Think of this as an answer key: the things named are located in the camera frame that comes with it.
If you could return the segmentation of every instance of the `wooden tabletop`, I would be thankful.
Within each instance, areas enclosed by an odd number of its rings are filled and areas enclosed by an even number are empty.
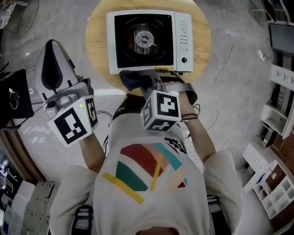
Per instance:
[[[102,0],[92,12],[86,29],[86,48],[97,73],[114,87],[128,92],[118,74],[109,74],[106,13],[139,9],[177,11],[192,16],[193,72],[184,73],[181,77],[187,83],[197,79],[209,60],[211,35],[204,14],[192,0]],[[131,93],[142,95],[139,89],[133,90]]]

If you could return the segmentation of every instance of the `black pants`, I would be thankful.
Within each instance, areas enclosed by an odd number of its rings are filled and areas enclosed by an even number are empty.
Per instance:
[[[127,94],[127,98],[119,106],[112,120],[116,119],[118,116],[127,113],[140,113],[144,107],[146,101],[143,96]]]

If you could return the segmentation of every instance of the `sleeve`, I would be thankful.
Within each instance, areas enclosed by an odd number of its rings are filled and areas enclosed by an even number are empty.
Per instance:
[[[219,151],[204,163],[204,180],[208,194],[218,196],[224,215],[235,234],[242,216],[242,187],[238,180],[232,156]]]
[[[49,227],[53,235],[69,234],[75,212],[86,203],[96,177],[97,173],[82,166],[69,168],[51,206]]]

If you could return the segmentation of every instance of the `yellow sticker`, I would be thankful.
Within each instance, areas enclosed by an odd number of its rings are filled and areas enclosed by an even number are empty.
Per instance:
[[[168,71],[174,71],[174,67],[154,67],[155,70],[168,70]]]

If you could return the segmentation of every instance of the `white cube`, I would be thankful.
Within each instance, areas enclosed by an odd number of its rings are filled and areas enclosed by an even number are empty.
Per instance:
[[[84,96],[48,122],[57,138],[69,147],[92,134],[98,125],[93,95]]]
[[[181,120],[179,93],[154,90],[141,112],[143,128],[150,131],[169,131]]]

